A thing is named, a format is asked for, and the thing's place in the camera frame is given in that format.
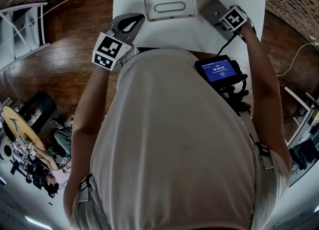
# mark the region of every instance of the wooden floor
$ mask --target wooden floor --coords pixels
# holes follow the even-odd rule
[[[50,2],[47,9],[63,0]],[[45,15],[47,41],[52,45],[32,56],[13,63],[6,73],[22,101],[38,90],[47,92],[57,104],[59,114],[72,115],[93,69],[92,50],[101,31],[112,20],[113,0],[70,0]],[[300,46],[306,41],[276,17],[266,13],[262,43],[277,73],[285,72]],[[318,96],[319,54],[304,47],[293,68],[280,77],[298,95],[308,91]],[[118,72],[112,72],[109,82],[109,106],[115,91]],[[0,99],[17,98],[5,74],[0,73]],[[294,128],[291,115],[296,103],[283,92],[285,131]]]

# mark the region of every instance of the electronic display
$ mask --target electronic display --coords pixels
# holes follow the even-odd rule
[[[201,66],[210,82],[236,75],[229,60],[220,60]]]

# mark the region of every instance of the ceiling light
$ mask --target ceiling light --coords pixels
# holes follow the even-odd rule
[[[35,220],[33,220],[33,219],[30,219],[30,218],[28,218],[27,216],[25,216],[25,218],[26,218],[26,220],[28,220],[28,221],[29,221],[30,223],[32,223],[32,224],[35,224],[35,225],[37,225],[37,226],[39,226],[39,227],[42,227],[42,228],[45,228],[45,229],[52,230],[51,227],[46,226],[46,225],[44,225],[44,224],[41,224],[41,223],[39,223],[38,221],[35,221]]]
[[[6,185],[6,182],[5,182],[4,179],[1,178],[1,177],[0,177],[0,182],[1,182],[1,185],[3,185],[3,186]]]
[[[317,208],[315,209],[314,213],[316,213],[317,211],[319,211],[319,205],[318,205]]]

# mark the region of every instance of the hand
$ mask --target hand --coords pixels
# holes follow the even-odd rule
[[[250,34],[255,34],[249,20],[244,23],[244,25],[242,26],[242,28],[241,28],[239,33],[243,37],[246,37],[246,36],[248,36]]]

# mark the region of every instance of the white table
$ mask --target white table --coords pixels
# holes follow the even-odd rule
[[[209,0],[197,0],[201,9]],[[226,7],[241,6],[252,19],[257,36],[261,39],[265,0],[220,0]],[[144,0],[114,0],[113,18],[129,12],[145,13]],[[148,22],[147,18],[134,41],[137,47],[182,48],[185,50],[217,53],[226,40],[200,14],[197,17]],[[235,38],[223,54],[243,67],[249,67],[246,44]]]

